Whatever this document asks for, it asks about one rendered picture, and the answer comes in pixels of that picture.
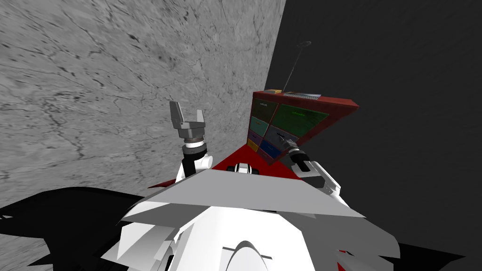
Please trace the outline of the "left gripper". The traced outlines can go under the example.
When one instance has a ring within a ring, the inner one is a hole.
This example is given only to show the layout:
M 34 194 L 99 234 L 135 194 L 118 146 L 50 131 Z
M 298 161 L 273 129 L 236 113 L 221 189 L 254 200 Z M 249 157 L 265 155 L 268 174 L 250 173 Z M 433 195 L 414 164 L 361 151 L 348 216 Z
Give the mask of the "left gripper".
M 202 110 L 196 110 L 196 121 L 184 122 L 184 117 L 178 102 L 169 101 L 169 108 L 173 128 L 178 130 L 180 138 L 195 139 L 204 137 L 206 123 Z

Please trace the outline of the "grey drawer front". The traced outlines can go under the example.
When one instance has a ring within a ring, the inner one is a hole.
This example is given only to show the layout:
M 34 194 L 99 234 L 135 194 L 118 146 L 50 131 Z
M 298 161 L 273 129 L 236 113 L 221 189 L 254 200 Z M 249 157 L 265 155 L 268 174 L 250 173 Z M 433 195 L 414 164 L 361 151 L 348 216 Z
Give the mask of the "grey drawer front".
M 283 131 L 275 126 L 270 125 L 264 139 L 269 142 L 270 144 L 274 145 L 276 148 L 278 148 L 280 151 L 284 151 L 286 148 L 283 147 L 283 142 L 281 140 L 281 137 L 284 140 L 292 140 L 296 142 L 298 140 L 298 137 Z

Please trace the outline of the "blue drawer front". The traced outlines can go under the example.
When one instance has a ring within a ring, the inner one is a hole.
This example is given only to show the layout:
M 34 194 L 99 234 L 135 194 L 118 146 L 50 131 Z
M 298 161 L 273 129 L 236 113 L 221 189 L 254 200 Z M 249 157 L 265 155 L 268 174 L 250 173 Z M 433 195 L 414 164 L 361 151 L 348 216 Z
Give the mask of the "blue drawer front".
M 282 151 L 266 140 L 261 142 L 260 149 L 272 159 L 276 159 L 282 153 Z

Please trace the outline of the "green drawer front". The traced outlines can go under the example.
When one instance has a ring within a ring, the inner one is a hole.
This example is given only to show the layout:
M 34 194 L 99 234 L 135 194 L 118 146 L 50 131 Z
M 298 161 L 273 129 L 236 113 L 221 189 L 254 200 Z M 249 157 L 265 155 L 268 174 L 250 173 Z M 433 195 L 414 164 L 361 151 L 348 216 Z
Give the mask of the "green drawer front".
M 274 115 L 271 124 L 300 138 L 328 116 L 327 113 L 282 104 Z

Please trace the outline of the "teal drawer front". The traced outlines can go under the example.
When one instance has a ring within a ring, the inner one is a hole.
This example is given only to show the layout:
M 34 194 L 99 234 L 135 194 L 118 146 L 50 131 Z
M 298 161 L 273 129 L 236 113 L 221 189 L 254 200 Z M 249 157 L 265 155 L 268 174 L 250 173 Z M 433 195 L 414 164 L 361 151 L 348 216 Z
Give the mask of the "teal drawer front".
M 250 118 L 250 124 L 249 124 L 249 129 L 254 132 L 255 134 L 257 134 L 258 136 L 260 136 L 261 138 L 264 137 L 267 129 L 269 127 L 269 124 L 256 118 L 256 117 L 253 117 L 251 116 Z

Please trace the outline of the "dark brown drawer front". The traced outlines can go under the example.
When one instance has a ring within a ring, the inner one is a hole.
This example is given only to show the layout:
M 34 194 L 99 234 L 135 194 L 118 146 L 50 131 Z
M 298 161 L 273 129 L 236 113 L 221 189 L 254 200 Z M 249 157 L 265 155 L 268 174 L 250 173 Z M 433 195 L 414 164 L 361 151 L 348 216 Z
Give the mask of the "dark brown drawer front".
M 261 99 L 253 99 L 251 115 L 259 120 L 269 123 L 272 120 L 278 103 Z

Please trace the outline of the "red drawer cabinet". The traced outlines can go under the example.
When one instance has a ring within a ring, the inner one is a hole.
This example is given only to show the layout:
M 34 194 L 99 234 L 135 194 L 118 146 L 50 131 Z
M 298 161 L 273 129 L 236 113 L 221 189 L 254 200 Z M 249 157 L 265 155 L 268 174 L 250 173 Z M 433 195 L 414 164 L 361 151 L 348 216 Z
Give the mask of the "red drawer cabinet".
M 276 114 L 277 110 L 279 109 L 280 105 L 286 104 L 292 107 L 299 107 L 304 108 L 311 111 L 323 112 L 329 114 L 329 116 L 321 121 L 316 127 L 312 130 L 307 132 L 303 137 L 298 138 L 296 141 L 298 146 L 302 146 L 305 142 L 312 139 L 314 136 L 325 130 L 326 128 L 330 127 L 337 121 L 341 120 L 343 117 L 354 113 L 358 108 L 358 104 L 356 104 L 353 100 L 350 99 L 342 99 L 342 98 L 333 98 L 333 97 L 325 97 L 321 95 L 312 95 L 312 94 L 302 94 L 302 93 L 295 93 L 295 92 L 287 92 L 287 93 L 275 93 L 274 91 L 257 91 L 253 93 L 253 99 L 261 99 L 270 102 L 278 103 L 278 107 L 274 112 Z M 269 126 L 272 125 L 272 120 L 274 119 L 274 115 L 269 122 Z M 287 150 L 282 151 L 282 153 L 276 158 L 270 158 L 266 153 L 261 150 L 261 154 L 264 155 L 264 160 L 269 164 L 273 164 L 273 161 L 278 161 L 280 158 L 285 156 Z

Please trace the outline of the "thin dark desk lamp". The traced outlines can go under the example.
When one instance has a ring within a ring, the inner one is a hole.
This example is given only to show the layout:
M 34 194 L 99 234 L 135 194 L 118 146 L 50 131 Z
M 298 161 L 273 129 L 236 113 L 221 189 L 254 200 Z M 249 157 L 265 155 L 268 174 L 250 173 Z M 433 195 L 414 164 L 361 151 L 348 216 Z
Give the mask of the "thin dark desk lamp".
M 298 51 L 297 57 L 296 57 L 293 65 L 292 65 L 291 71 L 290 71 L 290 73 L 289 73 L 289 75 L 288 75 L 288 77 L 287 77 L 287 79 L 286 79 L 286 82 L 285 82 L 285 84 L 284 84 L 284 86 L 283 86 L 283 88 L 282 88 L 282 91 L 281 91 L 282 93 L 284 93 L 285 90 L 286 90 L 287 84 L 288 84 L 290 78 L 292 77 L 292 74 L 293 74 L 293 72 L 294 72 L 294 70 L 295 70 L 295 68 L 296 68 L 296 65 L 297 65 L 297 63 L 298 63 L 298 60 L 299 60 L 299 58 L 300 58 L 300 56 L 301 56 L 304 48 L 310 46 L 311 44 L 312 44 L 311 41 L 303 41 L 303 42 L 300 42 L 300 43 L 297 45 L 299 51 Z

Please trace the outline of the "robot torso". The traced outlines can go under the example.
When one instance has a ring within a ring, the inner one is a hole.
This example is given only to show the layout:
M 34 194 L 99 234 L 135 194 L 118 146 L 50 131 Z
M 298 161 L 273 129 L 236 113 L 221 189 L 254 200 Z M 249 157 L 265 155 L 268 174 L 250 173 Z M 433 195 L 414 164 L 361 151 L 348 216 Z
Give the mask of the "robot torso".
M 394 271 L 396 238 L 303 180 L 205 169 L 134 205 L 128 271 Z

